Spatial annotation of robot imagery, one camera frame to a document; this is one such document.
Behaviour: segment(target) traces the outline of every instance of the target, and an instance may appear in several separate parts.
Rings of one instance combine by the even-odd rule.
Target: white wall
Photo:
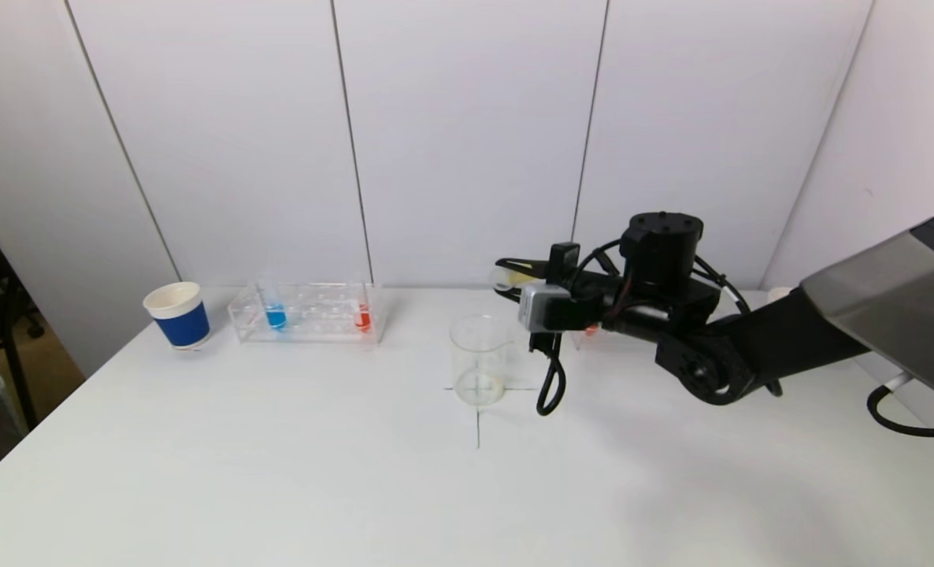
[[[765,276],[795,286],[818,269],[934,216],[934,0],[877,0],[841,100]],[[880,381],[895,374],[861,359]],[[900,398],[934,427],[934,394]]]
[[[0,1],[0,246],[87,376],[176,280],[64,2]]]
[[[186,280],[369,280],[330,0],[71,0]]]
[[[637,213],[689,213],[705,222],[701,255],[757,287],[869,4],[613,0],[576,241],[617,238]]]
[[[377,283],[482,284],[575,214],[605,0],[336,0]]]

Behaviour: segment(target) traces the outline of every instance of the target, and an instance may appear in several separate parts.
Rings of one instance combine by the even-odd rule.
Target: black line
[[[835,117],[838,115],[838,105],[841,104],[842,94],[845,93],[845,87],[848,86],[849,79],[852,78],[852,65],[855,65],[855,60],[859,58],[859,50],[862,48],[862,40],[866,37],[866,29],[869,28],[869,18],[873,15],[873,11],[877,9],[877,0],[873,0],[869,4],[869,10],[866,12],[866,18],[862,21],[862,29],[859,30],[859,39],[856,39],[855,50],[852,51],[852,58],[848,61],[848,65],[845,68],[845,78],[842,79],[841,87],[838,89],[838,94],[835,96],[835,103],[831,107],[831,113],[828,114],[828,121],[824,122],[824,131],[821,132],[821,139],[817,141],[817,149],[814,150],[813,157],[810,158],[810,166],[806,168],[806,175],[802,177],[802,183],[799,185],[799,190],[795,194],[795,200],[792,201],[792,208],[788,211],[788,217],[785,219],[785,224],[783,230],[779,235],[779,241],[776,242],[776,247],[772,250],[772,255],[769,256],[769,264],[765,267],[765,273],[762,273],[762,280],[758,281],[755,284],[756,287],[763,286],[765,280],[769,277],[769,272],[772,272],[772,266],[776,263],[776,258],[779,256],[781,245],[785,240],[785,236],[788,234],[788,225],[792,224],[792,216],[795,215],[795,211],[799,208],[799,201],[802,200],[802,194],[806,191],[806,186],[810,183],[810,177],[814,174],[815,166],[817,165],[817,158],[821,155],[821,150],[824,148],[824,142],[828,139],[828,132],[831,131],[831,123],[834,122]]]
[[[183,277],[180,276],[180,269],[176,267],[176,262],[172,259],[172,254],[169,253],[169,245],[165,243],[165,237],[162,236],[162,229],[158,226],[158,221],[155,220],[155,213],[151,209],[149,198],[146,197],[146,192],[142,189],[142,181],[139,179],[139,173],[135,171],[135,165],[132,164],[132,157],[128,154],[128,148],[124,145],[124,137],[120,136],[120,130],[117,129],[117,122],[113,121],[113,113],[110,112],[110,104],[107,104],[106,97],[103,96],[103,89],[99,86],[99,78],[96,76],[96,69],[93,69],[92,61],[89,60],[89,51],[86,51],[86,44],[82,42],[82,32],[79,31],[79,25],[75,22],[75,14],[72,12],[72,7],[68,4],[68,0],[65,0],[65,9],[68,11],[68,19],[72,22],[72,29],[75,30],[75,37],[79,40],[79,48],[82,50],[82,57],[85,58],[86,67],[89,68],[89,75],[92,76],[93,85],[96,86],[96,92],[99,93],[99,100],[103,101],[103,110],[106,111],[106,117],[110,119],[110,127],[113,128],[113,134],[117,137],[120,151],[124,154],[124,160],[128,162],[128,168],[132,171],[132,179],[135,180],[135,185],[139,188],[142,201],[146,204],[146,211],[149,212],[149,218],[153,221],[155,232],[158,233],[158,241],[162,244],[162,249],[165,250],[165,255],[169,258],[169,264],[172,265],[172,272],[176,274],[176,279],[183,280]]]
[[[593,75],[593,96],[590,97],[590,118],[586,122],[586,143],[583,144],[583,164],[579,167],[579,189],[576,191],[576,211],[572,215],[572,235],[576,239],[576,222],[579,220],[579,197],[583,194],[583,177],[586,176],[586,154],[590,148],[590,130],[593,129],[593,107],[596,104],[596,87],[600,82],[600,61],[603,61],[603,40],[607,37],[607,14],[610,12],[610,0],[603,7],[603,29],[600,30],[600,51],[596,57],[596,74]]]
[[[365,223],[365,205],[362,203],[362,178],[358,175],[358,157],[355,153],[355,134],[351,127],[351,108],[348,106],[348,82],[344,76],[344,60],[341,57],[341,35],[338,33],[338,14],[331,0],[331,19],[334,21],[334,44],[338,50],[338,70],[341,72],[341,93],[344,94],[344,113],[348,119],[348,139],[351,141],[351,162],[355,166],[355,187],[358,190],[358,212],[362,215],[362,236],[365,238],[365,259],[369,263],[369,281],[376,284],[372,275],[372,254],[369,252],[369,226]]]

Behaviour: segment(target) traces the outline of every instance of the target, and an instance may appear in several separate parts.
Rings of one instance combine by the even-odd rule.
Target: blue liquid
[[[270,304],[265,306],[265,315],[268,316],[268,324],[272,329],[284,329],[287,319],[284,316],[284,306],[281,304]]]

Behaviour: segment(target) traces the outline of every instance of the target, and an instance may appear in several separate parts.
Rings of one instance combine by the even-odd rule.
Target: floor
[[[85,376],[82,376],[82,372],[75,366],[71,356],[68,356],[68,351],[61,345],[61,341],[57,340],[57,335],[50,326],[43,322],[39,315],[35,317],[43,324],[45,333],[42,337],[29,337],[29,322],[26,320],[18,322],[13,328],[13,333],[16,335],[16,345],[29,384],[29,395],[32,397],[36,416],[42,421],[71,395],[75,388],[84,383]],[[16,388],[13,386],[9,363],[6,362],[6,352],[3,349],[0,349],[0,374],[6,380],[9,395],[18,410]]]

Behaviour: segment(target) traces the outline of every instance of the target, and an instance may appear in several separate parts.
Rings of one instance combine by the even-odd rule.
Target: blue label
[[[173,346],[192,345],[208,336],[210,330],[204,302],[179,317],[157,319],[155,323]]]

